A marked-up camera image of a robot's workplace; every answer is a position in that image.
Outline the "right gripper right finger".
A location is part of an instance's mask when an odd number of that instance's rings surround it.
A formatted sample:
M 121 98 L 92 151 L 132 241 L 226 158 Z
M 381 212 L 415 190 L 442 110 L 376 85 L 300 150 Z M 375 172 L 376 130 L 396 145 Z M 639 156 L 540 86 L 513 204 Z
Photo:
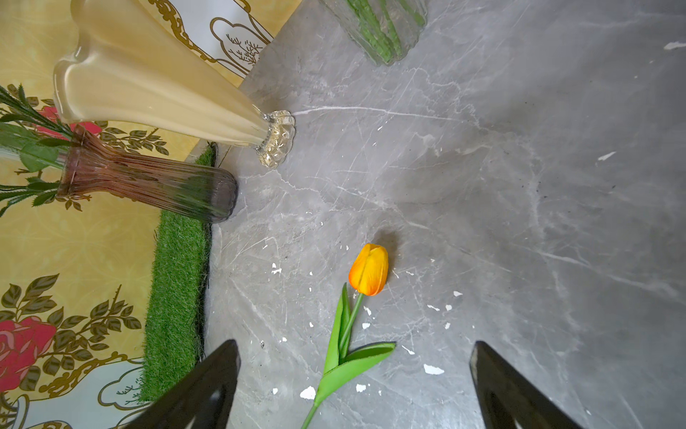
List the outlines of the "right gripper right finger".
M 487 342 L 475 343 L 469 366 L 487 428 L 581 428 Z

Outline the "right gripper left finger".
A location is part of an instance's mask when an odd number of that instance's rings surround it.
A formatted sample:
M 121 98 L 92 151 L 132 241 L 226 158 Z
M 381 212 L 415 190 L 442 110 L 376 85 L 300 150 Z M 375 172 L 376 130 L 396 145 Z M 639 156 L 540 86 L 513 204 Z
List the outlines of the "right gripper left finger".
M 240 366 L 237 341 L 225 341 L 128 427 L 225 429 Z

